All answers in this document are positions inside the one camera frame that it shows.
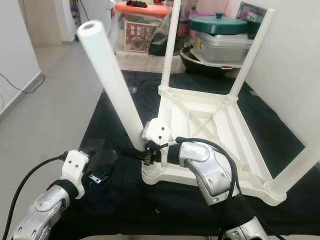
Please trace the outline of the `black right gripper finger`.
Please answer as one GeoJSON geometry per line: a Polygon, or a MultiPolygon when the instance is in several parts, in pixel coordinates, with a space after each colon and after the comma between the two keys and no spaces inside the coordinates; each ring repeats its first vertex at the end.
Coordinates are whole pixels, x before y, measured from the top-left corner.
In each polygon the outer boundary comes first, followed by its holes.
{"type": "Polygon", "coordinates": [[[148,162],[150,160],[150,153],[148,151],[140,151],[137,149],[124,150],[122,151],[122,155],[140,162],[148,162]]]}

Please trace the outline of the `pink checkered tablecloth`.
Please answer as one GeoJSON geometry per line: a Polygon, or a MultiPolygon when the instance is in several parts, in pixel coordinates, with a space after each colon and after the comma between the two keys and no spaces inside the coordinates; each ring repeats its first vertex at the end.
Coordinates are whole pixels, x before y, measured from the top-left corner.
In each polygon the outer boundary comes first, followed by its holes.
{"type": "Polygon", "coordinates": [[[121,70],[146,73],[160,73],[165,59],[158,55],[123,50],[116,51],[115,57],[121,70]]]}

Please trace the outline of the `dark green pot lid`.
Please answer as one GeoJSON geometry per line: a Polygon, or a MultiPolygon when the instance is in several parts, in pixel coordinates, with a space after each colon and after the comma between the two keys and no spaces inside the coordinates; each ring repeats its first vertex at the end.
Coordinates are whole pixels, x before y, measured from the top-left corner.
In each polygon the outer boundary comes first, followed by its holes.
{"type": "Polygon", "coordinates": [[[239,35],[246,34],[249,23],[246,20],[216,14],[193,17],[190,20],[189,29],[210,35],[239,35]]]}

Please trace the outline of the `clear plastic storage box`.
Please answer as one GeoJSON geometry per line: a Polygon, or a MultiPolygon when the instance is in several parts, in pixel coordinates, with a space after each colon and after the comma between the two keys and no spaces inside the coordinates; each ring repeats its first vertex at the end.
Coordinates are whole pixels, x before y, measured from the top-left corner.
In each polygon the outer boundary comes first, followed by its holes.
{"type": "Polygon", "coordinates": [[[246,33],[212,35],[197,32],[190,52],[204,62],[237,65],[244,62],[253,43],[246,33]]]}

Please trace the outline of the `black tablecloth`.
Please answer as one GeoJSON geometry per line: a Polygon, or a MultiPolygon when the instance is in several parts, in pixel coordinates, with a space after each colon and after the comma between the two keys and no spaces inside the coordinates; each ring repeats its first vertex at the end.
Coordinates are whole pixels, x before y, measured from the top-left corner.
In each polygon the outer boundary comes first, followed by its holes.
{"type": "MultiPolygon", "coordinates": [[[[304,148],[276,112],[248,84],[238,96],[240,108],[272,175],[304,148]]],[[[112,176],[88,188],[62,214],[53,240],[80,240],[111,234],[217,236],[218,221],[198,187],[172,182],[144,183],[141,164],[122,152],[131,142],[105,93],[85,130],[80,149],[112,149],[118,153],[112,176]]],[[[309,171],[277,206],[246,196],[261,221],[272,231],[320,236],[320,169],[309,171]]]]}

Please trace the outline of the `red printed cardboard box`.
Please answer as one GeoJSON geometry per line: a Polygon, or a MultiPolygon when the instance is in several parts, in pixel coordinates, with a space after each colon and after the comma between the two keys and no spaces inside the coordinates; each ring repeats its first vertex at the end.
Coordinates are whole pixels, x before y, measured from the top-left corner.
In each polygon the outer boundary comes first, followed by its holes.
{"type": "Polygon", "coordinates": [[[153,38],[157,27],[157,24],[130,22],[126,20],[124,23],[124,50],[137,53],[148,53],[151,39],[153,38]]]}

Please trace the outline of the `black wok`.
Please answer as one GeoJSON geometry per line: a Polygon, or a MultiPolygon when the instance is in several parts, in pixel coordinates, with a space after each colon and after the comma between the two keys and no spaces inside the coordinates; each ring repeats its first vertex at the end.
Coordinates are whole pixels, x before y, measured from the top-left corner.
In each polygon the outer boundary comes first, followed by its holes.
{"type": "Polygon", "coordinates": [[[208,77],[235,78],[240,69],[228,66],[208,66],[198,60],[192,53],[192,45],[187,45],[179,51],[180,59],[185,66],[185,73],[208,77]]]}

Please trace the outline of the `white appliance cabinet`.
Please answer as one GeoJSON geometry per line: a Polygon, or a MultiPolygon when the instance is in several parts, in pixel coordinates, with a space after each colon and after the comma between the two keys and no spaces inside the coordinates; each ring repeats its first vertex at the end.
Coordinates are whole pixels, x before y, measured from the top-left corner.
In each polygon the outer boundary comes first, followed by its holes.
{"type": "Polygon", "coordinates": [[[112,8],[111,0],[78,0],[78,8],[81,23],[87,21],[100,21],[103,23],[105,32],[111,32],[112,8]]]}

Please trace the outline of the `black bag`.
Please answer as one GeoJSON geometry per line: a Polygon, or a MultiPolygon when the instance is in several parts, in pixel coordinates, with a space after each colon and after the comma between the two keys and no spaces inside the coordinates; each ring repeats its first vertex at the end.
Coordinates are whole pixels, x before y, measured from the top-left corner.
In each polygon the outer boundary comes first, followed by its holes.
{"type": "Polygon", "coordinates": [[[158,25],[151,36],[148,54],[155,57],[164,57],[166,55],[167,45],[169,43],[169,30],[172,13],[167,14],[160,25],[158,25]]]}

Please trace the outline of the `purple printed box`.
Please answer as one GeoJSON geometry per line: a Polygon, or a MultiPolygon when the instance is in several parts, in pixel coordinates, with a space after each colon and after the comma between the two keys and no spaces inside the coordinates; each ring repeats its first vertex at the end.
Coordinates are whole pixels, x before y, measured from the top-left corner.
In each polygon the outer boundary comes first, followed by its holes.
{"type": "Polygon", "coordinates": [[[238,6],[236,18],[247,23],[261,24],[265,18],[267,9],[246,0],[242,0],[238,6]]]}

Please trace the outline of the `white plastic children table top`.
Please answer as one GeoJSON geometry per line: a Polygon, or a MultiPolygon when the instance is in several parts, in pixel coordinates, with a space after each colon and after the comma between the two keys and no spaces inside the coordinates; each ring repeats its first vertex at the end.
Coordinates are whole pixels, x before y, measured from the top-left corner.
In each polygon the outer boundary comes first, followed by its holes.
{"type": "Polygon", "coordinates": [[[169,126],[173,141],[164,144],[161,162],[143,162],[144,182],[198,186],[211,204],[224,201],[229,190],[259,198],[270,206],[287,199],[292,188],[285,198],[275,198],[266,190],[265,184],[278,174],[268,169],[238,98],[174,87],[158,89],[158,93],[155,118],[169,126]]]}

